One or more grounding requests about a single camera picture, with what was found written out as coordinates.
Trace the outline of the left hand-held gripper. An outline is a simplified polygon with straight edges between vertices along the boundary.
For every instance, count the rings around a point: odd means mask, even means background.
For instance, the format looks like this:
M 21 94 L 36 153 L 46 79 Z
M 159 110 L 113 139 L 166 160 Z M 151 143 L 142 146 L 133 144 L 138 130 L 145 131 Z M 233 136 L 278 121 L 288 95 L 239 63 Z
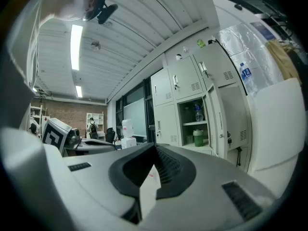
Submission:
M 48 119 L 44 127 L 42 142 L 55 146 L 61 156 L 65 155 L 67 149 L 89 154 L 116 150 L 115 146 L 109 142 L 96 139 L 82 139 L 78 128 L 72 128 L 57 118 Z

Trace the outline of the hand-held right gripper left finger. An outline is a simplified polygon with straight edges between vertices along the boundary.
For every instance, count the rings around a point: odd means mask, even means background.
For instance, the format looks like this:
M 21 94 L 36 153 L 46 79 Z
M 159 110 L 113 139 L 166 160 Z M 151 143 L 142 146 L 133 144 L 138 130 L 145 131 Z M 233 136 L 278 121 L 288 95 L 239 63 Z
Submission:
M 66 157 L 64 162 L 96 203 L 137 224 L 156 205 L 152 145 L 144 143 L 124 150 Z

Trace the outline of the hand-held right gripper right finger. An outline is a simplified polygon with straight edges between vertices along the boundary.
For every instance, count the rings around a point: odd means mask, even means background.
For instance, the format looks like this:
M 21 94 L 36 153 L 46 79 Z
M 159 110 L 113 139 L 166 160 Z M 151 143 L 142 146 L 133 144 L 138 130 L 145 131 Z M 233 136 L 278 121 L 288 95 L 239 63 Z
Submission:
M 147 231 L 225 231 L 247 224 L 228 195 L 241 200 L 250 218 L 261 214 L 276 200 L 262 183 L 217 156 L 175 146 L 167 149 L 188 158 L 196 168 L 192 184 L 177 197 L 157 200 L 141 228 Z

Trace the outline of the green cup with lid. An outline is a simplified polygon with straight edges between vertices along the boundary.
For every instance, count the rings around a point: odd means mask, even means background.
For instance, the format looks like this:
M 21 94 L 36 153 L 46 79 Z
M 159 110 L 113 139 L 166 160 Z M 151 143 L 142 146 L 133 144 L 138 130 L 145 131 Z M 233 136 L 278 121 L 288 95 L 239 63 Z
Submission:
M 196 147 L 202 147 L 204 145 L 203 131 L 200 129 L 194 130 L 193 139 Z

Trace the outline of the clear water bottle blue label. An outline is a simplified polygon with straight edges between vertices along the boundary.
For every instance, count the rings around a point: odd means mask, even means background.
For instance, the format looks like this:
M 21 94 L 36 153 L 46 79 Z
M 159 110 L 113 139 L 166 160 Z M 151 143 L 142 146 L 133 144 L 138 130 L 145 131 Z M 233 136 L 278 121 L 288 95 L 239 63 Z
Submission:
M 201 109 L 201 106 L 197 100 L 194 100 L 193 102 L 193 109 L 195 112 L 195 119 L 197 122 L 201 122 L 204 120 L 204 115 Z
M 254 76 L 252 75 L 250 69 L 244 63 L 240 63 L 240 75 L 246 92 L 255 97 L 258 93 L 258 87 L 256 86 Z

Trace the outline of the clear glass jar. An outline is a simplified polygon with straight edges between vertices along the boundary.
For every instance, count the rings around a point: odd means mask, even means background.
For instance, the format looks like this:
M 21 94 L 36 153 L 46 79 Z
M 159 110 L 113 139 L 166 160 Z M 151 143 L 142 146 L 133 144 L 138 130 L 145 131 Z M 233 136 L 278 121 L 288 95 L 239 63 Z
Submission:
M 183 111 L 183 122 L 190 123 L 193 122 L 193 113 L 189 107 L 185 107 Z

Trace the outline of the white locker door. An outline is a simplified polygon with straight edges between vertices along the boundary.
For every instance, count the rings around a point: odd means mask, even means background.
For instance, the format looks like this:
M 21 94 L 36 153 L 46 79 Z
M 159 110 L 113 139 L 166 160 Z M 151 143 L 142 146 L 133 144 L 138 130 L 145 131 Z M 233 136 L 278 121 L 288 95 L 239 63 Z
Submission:
M 203 101 L 206 105 L 212 155 L 245 171 L 249 151 L 248 119 L 240 88 L 218 88 L 212 84 Z M 228 138 L 232 139 L 230 150 Z

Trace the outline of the grey metal locker cabinet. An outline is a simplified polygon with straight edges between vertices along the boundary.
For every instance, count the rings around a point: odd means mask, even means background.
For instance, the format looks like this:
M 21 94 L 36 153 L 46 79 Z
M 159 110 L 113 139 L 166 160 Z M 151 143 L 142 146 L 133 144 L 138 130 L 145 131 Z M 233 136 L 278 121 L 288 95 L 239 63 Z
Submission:
M 207 111 L 203 97 L 209 87 L 214 84 L 218 88 L 239 87 L 246 106 L 248 119 L 248 156 L 245 171 L 248 170 L 251 155 L 251 116 L 246 91 L 228 54 L 216 41 L 210 41 L 197 51 L 164 67 L 151 77 L 152 97 L 154 103 L 155 133 L 157 143 L 175 145 L 183 149 L 212 155 L 208 139 Z M 204 120 L 197 122 L 193 102 L 197 100 L 201 106 Z M 193 122 L 184 123 L 183 111 L 189 107 L 193 113 Z M 196 147 L 186 143 L 186 136 L 193 131 L 203 131 L 204 145 Z

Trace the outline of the black office chair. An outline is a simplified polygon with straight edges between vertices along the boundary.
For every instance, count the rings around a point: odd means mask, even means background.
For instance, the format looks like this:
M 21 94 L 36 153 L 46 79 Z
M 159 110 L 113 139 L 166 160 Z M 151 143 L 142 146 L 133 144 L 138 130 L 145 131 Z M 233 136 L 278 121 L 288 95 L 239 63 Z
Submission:
M 108 143 L 114 143 L 116 132 L 113 128 L 108 128 L 105 134 L 105 141 Z

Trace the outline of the large clear water jug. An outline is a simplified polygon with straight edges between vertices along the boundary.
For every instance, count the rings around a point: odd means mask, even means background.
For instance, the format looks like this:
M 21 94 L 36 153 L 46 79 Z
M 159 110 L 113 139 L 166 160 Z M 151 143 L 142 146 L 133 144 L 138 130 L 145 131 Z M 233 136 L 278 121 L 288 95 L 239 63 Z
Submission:
M 125 119 L 122 121 L 122 130 L 123 130 L 123 136 L 124 138 L 130 138 L 134 134 L 133 130 L 133 122 L 132 119 Z

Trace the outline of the black-framed glass partition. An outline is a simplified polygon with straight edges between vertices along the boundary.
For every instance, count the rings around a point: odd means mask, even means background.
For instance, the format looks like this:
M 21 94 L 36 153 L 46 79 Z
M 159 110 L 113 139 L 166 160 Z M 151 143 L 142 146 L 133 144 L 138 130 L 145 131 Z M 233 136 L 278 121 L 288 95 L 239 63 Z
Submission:
M 131 119 L 133 137 L 137 143 L 155 142 L 154 103 L 151 79 L 146 78 L 116 101 L 116 133 L 118 139 L 124 138 L 122 121 Z

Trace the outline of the person's white shirt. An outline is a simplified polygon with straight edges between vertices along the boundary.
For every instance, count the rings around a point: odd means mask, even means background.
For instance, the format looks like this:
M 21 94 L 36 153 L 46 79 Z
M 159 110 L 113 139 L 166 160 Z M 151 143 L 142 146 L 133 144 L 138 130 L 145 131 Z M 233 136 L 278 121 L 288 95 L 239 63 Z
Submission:
M 41 0 L 30 0 L 17 16 L 6 48 L 10 59 L 23 77 L 22 88 L 32 91 L 38 75 L 38 35 Z

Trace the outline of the clear plastic sheet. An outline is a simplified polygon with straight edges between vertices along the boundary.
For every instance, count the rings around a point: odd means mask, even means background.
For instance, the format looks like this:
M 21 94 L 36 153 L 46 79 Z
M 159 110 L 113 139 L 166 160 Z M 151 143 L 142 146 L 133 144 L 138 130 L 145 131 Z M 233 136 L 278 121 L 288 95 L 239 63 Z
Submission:
M 240 78 L 240 63 L 248 66 L 258 91 L 283 81 L 281 71 L 272 55 L 246 25 L 230 26 L 215 33 L 213 38 L 228 54 Z

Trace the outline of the tan cloth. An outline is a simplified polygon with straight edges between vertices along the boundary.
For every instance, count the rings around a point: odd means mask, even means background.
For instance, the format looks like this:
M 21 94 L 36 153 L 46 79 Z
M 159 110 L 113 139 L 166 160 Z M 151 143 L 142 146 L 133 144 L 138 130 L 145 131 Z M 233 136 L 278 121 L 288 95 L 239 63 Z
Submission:
M 276 39 L 269 40 L 265 44 L 265 46 L 272 55 L 276 64 L 278 65 L 278 68 L 281 71 L 283 79 L 287 80 L 290 78 L 296 78 L 301 86 L 302 82 L 300 80 L 298 71 L 296 70 L 291 58 L 285 52 L 279 41 Z

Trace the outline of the blue sign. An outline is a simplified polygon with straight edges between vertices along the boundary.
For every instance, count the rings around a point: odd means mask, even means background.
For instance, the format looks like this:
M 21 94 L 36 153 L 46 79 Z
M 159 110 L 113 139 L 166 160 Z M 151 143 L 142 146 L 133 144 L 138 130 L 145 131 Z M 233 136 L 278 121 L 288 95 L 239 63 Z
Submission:
M 251 22 L 250 23 L 266 40 L 273 40 L 276 37 L 271 33 L 271 31 L 266 28 L 261 22 Z

